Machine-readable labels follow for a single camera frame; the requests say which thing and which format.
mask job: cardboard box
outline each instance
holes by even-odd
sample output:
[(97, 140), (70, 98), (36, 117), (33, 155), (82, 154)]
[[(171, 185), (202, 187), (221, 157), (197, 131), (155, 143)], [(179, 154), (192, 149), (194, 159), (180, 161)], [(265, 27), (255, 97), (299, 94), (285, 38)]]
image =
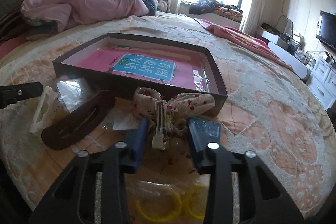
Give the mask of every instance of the cardboard box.
[(128, 100), (139, 86), (157, 90), (167, 101), (186, 92), (211, 94), (216, 105), (207, 115), (217, 115), (227, 98), (208, 49), (162, 38), (108, 33), (65, 53), (53, 66), (57, 77), (83, 77)]

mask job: screw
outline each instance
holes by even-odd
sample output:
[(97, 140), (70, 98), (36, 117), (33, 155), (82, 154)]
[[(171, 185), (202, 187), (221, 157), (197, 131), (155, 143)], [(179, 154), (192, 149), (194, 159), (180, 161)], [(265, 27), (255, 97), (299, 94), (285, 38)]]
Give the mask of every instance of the screw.
[(118, 148), (118, 149), (123, 149), (127, 146), (127, 143), (125, 142), (118, 142), (114, 145), (115, 148)]
[(89, 152), (88, 152), (87, 150), (81, 150), (81, 151), (78, 152), (77, 155), (78, 155), (78, 157), (80, 157), (80, 158), (85, 158), (86, 156), (89, 155)]
[(208, 143), (208, 147), (210, 149), (218, 149), (219, 148), (219, 144), (218, 143)]
[(257, 156), (257, 154), (254, 151), (251, 151), (251, 150), (246, 151), (245, 155), (246, 155), (246, 157), (249, 157), (249, 158), (255, 158)]

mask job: white drawer cabinet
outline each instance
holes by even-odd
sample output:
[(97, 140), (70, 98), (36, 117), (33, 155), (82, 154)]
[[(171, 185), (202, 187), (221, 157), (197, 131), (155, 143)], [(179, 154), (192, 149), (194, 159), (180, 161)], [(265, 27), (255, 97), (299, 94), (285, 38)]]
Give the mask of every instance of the white drawer cabinet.
[(307, 85), (325, 110), (336, 101), (336, 70), (325, 60), (319, 59), (316, 62)]

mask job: white chinese character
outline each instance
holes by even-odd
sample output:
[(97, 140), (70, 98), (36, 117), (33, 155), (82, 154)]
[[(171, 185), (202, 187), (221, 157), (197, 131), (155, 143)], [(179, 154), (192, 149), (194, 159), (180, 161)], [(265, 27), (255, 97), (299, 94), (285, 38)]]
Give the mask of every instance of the white chinese character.
[(153, 60), (146, 60), (143, 64), (144, 64), (145, 66), (155, 66), (155, 65), (156, 65), (156, 61), (153, 61)]
[(142, 61), (142, 58), (133, 58), (133, 59), (130, 59), (132, 62), (134, 62), (134, 63), (141, 63), (141, 61)]
[(156, 72), (156, 75), (160, 75), (160, 76), (168, 76), (168, 70), (166, 69), (160, 69), (158, 68), (157, 69), (157, 72)]
[(124, 68), (125, 69), (137, 69), (137, 64), (135, 64), (135, 63), (127, 63)]
[(160, 64), (159, 64), (159, 67), (161, 67), (161, 68), (165, 68), (165, 69), (170, 69), (170, 65), (169, 65), (169, 64), (166, 64), (166, 63), (160, 63)]
[(146, 73), (152, 73), (152, 67), (142, 65), (142, 66), (139, 68), (139, 71), (144, 71), (144, 72), (146, 72)]

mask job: black television screen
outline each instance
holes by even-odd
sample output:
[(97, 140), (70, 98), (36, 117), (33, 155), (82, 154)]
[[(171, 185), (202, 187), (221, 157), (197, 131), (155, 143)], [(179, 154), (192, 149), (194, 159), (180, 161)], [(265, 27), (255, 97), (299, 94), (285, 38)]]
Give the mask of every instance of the black television screen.
[(323, 44), (336, 50), (336, 15), (321, 12), (316, 37)]

